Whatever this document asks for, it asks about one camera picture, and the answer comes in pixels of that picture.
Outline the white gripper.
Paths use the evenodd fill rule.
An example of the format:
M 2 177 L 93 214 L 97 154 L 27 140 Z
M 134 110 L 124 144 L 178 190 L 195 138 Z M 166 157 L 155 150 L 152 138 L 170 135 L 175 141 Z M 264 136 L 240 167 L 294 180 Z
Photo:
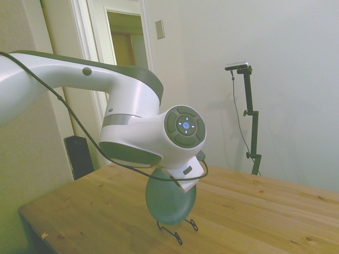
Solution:
M 166 168 L 166 173 L 176 179 L 183 192 L 188 192 L 199 181 L 197 177 L 204 174 L 204 169 L 198 159 L 193 157 L 178 168 Z

